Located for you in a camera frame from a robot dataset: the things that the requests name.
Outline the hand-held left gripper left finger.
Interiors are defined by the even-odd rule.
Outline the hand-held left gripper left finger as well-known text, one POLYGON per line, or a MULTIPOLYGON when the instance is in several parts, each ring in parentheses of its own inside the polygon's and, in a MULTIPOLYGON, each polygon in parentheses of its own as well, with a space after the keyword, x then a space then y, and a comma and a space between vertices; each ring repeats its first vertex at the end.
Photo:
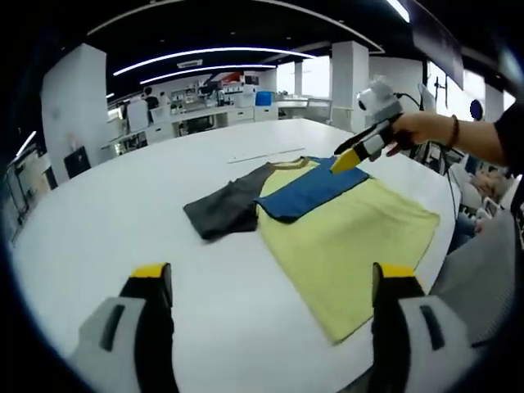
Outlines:
POLYGON ((177 392, 169 263, 134 270, 79 328, 71 366, 96 392, 177 392))

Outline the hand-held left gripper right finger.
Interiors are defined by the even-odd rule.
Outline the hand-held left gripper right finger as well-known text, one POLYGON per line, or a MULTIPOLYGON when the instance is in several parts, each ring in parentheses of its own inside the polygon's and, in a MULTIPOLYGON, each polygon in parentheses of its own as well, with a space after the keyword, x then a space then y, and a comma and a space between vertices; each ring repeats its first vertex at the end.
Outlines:
POLYGON ((447 392, 475 363, 468 330, 410 267, 373 265, 371 392, 447 392))

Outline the person's right hand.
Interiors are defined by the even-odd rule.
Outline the person's right hand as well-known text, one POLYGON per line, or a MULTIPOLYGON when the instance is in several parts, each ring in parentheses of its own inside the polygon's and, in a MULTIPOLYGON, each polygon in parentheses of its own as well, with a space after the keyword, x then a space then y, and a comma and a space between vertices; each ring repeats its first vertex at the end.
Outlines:
POLYGON ((458 119, 419 111, 401 115, 393 124, 394 133, 407 135, 411 143, 438 142, 444 146, 453 145, 459 126, 458 119))

